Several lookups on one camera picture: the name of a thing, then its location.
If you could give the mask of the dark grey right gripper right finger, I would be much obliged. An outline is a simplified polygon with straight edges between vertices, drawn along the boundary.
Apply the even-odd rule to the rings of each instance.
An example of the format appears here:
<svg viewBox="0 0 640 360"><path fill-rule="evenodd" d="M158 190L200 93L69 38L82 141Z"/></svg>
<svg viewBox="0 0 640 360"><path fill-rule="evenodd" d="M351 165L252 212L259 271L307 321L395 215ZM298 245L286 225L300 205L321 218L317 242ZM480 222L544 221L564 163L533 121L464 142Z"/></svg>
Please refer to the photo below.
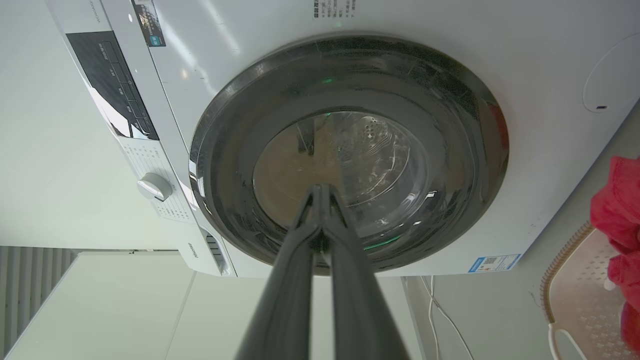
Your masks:
<svg viewBox="0 0 640 360"><path fill-rule="evenodd" d="M321 232L333 282L335 360L410 360L338 189L320 185Z"/></svg>

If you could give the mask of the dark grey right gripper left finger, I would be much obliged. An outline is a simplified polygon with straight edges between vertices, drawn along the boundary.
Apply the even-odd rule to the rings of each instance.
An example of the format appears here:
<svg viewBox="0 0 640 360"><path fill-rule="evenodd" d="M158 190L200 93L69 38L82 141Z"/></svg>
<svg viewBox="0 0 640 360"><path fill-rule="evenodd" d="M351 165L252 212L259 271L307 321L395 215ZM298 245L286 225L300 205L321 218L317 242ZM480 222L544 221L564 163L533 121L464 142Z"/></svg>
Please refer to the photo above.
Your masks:
<svg viewBox="0 0 640 360"><path fill-rule="evenodd" d="M309 187L279 249L235 360L309 360L314 242L323 188Z"/></svg>

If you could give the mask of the beige woven laundry basket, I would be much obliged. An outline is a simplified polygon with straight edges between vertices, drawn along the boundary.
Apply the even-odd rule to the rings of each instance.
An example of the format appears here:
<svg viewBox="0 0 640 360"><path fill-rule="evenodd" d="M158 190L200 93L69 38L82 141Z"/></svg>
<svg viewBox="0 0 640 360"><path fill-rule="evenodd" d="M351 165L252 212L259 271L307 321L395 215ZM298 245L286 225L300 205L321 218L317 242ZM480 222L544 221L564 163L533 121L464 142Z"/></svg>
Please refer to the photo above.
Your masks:
<svg viewBox="0 0 640 360"><path fill-rule="evenodd" d="M621 336L625 299L608 280L615 255L606 235L587 221L546 270L541 305L553 360L563 360L558 334L569 339L582 360L640 360L640 352Z"/></svg>

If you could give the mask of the silver washing machine dial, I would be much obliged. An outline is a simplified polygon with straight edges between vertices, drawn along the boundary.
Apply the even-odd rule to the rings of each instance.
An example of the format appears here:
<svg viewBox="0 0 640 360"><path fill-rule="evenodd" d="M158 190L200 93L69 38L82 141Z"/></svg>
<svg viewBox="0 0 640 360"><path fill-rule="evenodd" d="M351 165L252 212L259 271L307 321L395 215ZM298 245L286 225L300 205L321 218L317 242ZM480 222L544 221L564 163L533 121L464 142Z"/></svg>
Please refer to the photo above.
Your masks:
<svg viewBox="0 0 640 360"><path fill-rule="evenodd" d="M157 173L148 172L136 182L136 187L144 198L165 202L173 194L172 185Z"/></svg>

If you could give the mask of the dark round washing machine door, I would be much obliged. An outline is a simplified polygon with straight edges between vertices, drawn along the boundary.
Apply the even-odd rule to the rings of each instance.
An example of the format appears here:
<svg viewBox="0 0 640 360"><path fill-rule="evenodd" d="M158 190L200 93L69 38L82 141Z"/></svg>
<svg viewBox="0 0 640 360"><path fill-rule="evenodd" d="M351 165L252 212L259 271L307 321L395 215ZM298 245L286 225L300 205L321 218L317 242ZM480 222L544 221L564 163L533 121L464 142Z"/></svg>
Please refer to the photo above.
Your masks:
<svg viewBox="0 0 640 360"><path fill-rule="evenodd" d="M290 44L213 98L190 144L210 225L272 265L310 186L336 188L373 269L398 271L462 238L499 193L509 136L466 66L377 35Z"/></svg>

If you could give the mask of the white front-load washing machine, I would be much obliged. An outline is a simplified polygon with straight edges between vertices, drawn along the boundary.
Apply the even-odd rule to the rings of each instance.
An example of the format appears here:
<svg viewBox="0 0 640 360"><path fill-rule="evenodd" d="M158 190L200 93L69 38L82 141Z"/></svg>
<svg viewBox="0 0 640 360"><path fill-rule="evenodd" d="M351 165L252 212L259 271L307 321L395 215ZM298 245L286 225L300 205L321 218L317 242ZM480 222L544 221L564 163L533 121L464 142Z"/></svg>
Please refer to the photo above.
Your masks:
<svg viewBox="0 0 640 360"><path fill-rule="evenodd" d="M454 243L378 276L508 271L640 100L640 0L48 0L136 180L193 271L266 278L208 222L190 150L210 102L246 66L308 39L376 35L448 55L497 100L509 137L499 192Z"/></svg>

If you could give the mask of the red garment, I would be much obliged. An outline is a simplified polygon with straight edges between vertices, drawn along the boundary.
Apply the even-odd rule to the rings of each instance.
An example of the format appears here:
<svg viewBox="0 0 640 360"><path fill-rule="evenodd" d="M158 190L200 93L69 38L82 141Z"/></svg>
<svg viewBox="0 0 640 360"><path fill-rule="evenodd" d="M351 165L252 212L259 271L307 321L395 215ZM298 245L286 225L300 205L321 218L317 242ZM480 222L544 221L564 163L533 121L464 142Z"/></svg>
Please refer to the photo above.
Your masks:
<svg viewBox="0 0 640 360"><path fill-rule="evenodd" d="M640 356L640 157L611 158L607 183L590 201L590 223L618 253L607 276L625 298L622 341Z"/></svg>

